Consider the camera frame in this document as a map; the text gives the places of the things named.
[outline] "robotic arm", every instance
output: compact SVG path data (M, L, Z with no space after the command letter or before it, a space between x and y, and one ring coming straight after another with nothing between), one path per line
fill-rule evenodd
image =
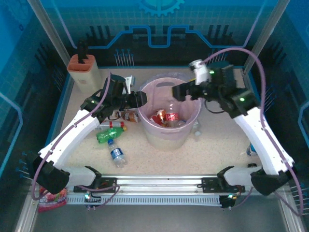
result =
M205 98L206 101L217 101L245 132L262 163L261 167L229 166L223 169L217 174L222 185L251 186L263 195L269 195L291 179L284 161L261 127L260 109L254 94L247 89L237 88L233 65L220 61L211 64L208 70L201 60L196 60L189 66L195 73L195 80L173 87L173 97L184 101L186 95L191 95L192 100ZM286 162L294 169L294 160L280 145L265 118L264 123Z
M36 154L27 156L26 161L30 176L34 177L43 158L51 151L55 141L61 137L62 139L53 150L52 155L44 163L37 182L52 194L60 192L67 186L95 185L95 179L101 177L98 171L89 166L68 168L65 167L65 163L78 144L108 116L112 115L114 110L123 111L124 109L138 108L147 103L147 96L144 92L130 92L130 87L134 85L134 82L133 76L123 78L111 74L108 93L102 105L91 116L77 125L77 121L89 114L99 104L107 88L107 81L105 81L103 89L98 90L84 101L72 122L49 145L39 151L39 156Z

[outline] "trash bin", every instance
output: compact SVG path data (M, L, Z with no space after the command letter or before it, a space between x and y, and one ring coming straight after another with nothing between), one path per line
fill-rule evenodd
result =
M165 109L172 97L171 87L186 83L190 77L178 72L159 74L140 87L147 94L147 104L138 109L149 143L160 150L172 151L180 148L188 137L201 110L201 100L180 102L179 118L186 124L177 128L165 128L149 120L157 109Z

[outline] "green bottle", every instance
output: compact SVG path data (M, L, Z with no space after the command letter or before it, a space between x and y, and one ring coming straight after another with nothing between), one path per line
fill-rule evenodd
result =
M118 138L122 132L126 131L126 126L124 127L113 127L106 131L97 134L97 140L99 144L107 143L110 139Z

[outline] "pink bucket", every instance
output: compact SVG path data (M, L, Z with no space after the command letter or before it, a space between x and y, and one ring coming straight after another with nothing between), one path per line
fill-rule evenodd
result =
M180 148L188 137L201 110L201 100L180 102L179 118L186 124L178 128L164 128L149 120L157 109L165 109L168 100L173 99L171 87L186 83L189 77L183 73L165 73L151 78L140 90L147 94L147 103L138 109L149 143L160 150Z

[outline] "beige floor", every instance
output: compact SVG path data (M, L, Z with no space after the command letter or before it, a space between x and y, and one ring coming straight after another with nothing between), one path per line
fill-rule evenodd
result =
M137 80L134 90L138 90L142 83L159 73L181 72L193 77L187 68L115 69L111 72L123 77L135 76ZM101 73L102 77L107 76L107 70L101 70ZM238 86L243 87L240 70L235 70L235 75ZM81 93L74 85L62 128L70 123L87 97L89 96ZM219 110L216 102L210 102L209 108ZM141 123L125 122L128 131L117 139L128 160L128 165L123 169L115 167L107 145L99 145L96 132L93 131L71 155L67 166L90 165L106 174L216 174L229 165L245 167L250 162L260 163L258 157L245 154L250 142L227 113L214 115L203 107L198 119L202 125L199 141L196 142L190 135L175 152L153 149L145 138Z

